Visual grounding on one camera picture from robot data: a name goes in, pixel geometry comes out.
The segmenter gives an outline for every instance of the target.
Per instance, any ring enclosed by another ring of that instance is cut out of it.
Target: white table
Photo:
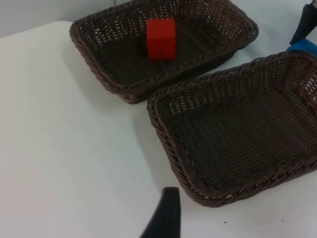
[[[221,68],[285,50],[304,1],[235,2],[261,33]],[[2,238],[136,238],[161,189],[179,186],[146,103],[129,105],[99,84],[70,24],[0,39]],[[218,209],[180,189],[182,238],[315,238],[316,183],[311,173]]]

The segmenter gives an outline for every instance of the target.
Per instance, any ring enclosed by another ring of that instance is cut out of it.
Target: wooden block
[[[176,58],[175,20],[147,20],[148,57],[151,60],[173,60]]]

